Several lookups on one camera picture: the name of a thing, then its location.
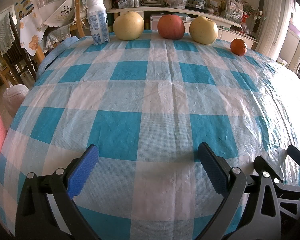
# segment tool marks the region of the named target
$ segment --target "can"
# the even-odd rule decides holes
[[[135,6],[135,7],[139,7],[139,6],[140,6],[139,0],[134,0],[134,6]]]
[[[134,7],[134,0],[129,0],[129,7]]]

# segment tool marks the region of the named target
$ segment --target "blue cloth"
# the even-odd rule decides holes
[[[55,47],[49,54],[42,60],[37,70],[37,78],[39,78],[46,68],[62,53],[64,52],[71,44],[78,41],[78,37],[69,37],[61,42],[57,47]]]
[[[110,38],[72,44],[17,112],[0,155],[0,215],[12,233],[26,174],[65,168],[90,144],[98,163],[74,201],[104,240],[194,239],[222,201],[197,156],[203,141],[247,174],[263,155],[300,184],[285,161],[288,145],[300,149],[294,73],[252,50],[236,56],[221,40]]]

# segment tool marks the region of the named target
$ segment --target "silver bolt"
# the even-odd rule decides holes
[[[233,167],[232,172],[235,174],[240,174],[241,170],[238,167]]]
[[[33,177],[34,177],[34,173],[33,172],[28,173],[28,175],[27,175],[28,179],[32,179]]]
[[[269,177],[270,177],[270,174],[269,174],[268,172],[266,172],[266,171],[264,171],[264,172],[262,173],[262,175],[263,175],[265,178],[269,178]]]
[[[64,171],[65,170],[63,168],[59,168],[59,169],[56,170],[56,174],[61,175],[61,174],[63,174]]]

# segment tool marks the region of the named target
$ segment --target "floor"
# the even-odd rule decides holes
[[[35,81],[29,73],[26,73],[25,76],[21,77],[21,79],[23,80],[23,82],[27,88],[31,89],[33,87]],[[2,100],[3,93],[5,92],[6,89],[7,88],[4,84],[1,86],[1,89],[0,89],[0,114],[1,114],[1,118],[3,120],[3,124],[4,124],[5,128],[8,129],[12,123],[13,118],[9,115],[7,109],[5,108],[5,106],[3,104],[3,100]]]

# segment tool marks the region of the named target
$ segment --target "curtain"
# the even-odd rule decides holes
[[[293,0],[265,0],[261,36],[256,51],[277,60],[286,37]]]

